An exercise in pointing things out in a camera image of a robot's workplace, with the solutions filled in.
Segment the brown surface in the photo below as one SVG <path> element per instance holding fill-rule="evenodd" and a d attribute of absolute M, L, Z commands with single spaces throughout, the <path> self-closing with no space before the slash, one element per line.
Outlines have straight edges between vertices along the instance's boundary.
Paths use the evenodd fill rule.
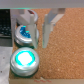
<path fill-rule="evenodd" d="M 39 15 L 40 57 L 38 72 L 32 78 L 84 78 L 84 8 L 68 8 L 50 35 L 46 49 L 42 48 L 42 23 L 50 9 L 35 9 Z M 10 72 L 10 78 L 16 77 Z"/>

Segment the black object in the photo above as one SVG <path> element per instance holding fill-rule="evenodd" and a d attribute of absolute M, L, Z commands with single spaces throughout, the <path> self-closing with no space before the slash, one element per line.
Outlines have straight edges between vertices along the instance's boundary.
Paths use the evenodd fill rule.
<path fill-rule="evenodd" d="M 10 9 L 0 10 L 0 37 L 11 38 Z"/>

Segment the speckled brown surface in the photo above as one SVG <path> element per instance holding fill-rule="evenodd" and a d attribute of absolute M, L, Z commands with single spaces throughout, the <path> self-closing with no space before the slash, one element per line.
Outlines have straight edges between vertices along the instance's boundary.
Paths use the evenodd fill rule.
<path fill-rule="evenodd" d="M 35 9 L 39 15 L 40 57 L 38 72 L 32 78 L 80 79 L 84 78 L 84 8 L 67 8 L 50 34 L 46 49 L 42 48 L 42 23 L 50 9 Z M 14 44 L 13 52 L 18 48 Z M 10 72 L 10 78 L 19 78 Z"/>

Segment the cork board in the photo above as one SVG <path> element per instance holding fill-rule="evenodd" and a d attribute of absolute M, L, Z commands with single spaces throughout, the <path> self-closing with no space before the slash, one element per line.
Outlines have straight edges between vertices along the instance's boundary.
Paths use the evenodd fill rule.
<path fill-rule="evenodd" d="M 42 48 L 42 23 L 50 9 L 34 9 L 37 12 L 40 33 L 38 72 L 31 78 L 81 79 L 84 78 L 84 8 L 67 8 L 50 34 L 47 48 Z M 13 52 L 18 47 L 14 44 Z M 10 71 L 10 79 L 20 77 Z"/>

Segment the cyan light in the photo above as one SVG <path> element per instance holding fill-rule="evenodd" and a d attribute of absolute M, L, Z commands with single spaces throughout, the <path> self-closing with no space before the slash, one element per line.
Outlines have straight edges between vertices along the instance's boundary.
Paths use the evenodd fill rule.
<path fill-rule="evenodd" d="M 20 51 L 16 55 L 15 61 L 20 66 L 30 66 L 35 61 L 35 56 L 30 51 Z"/>

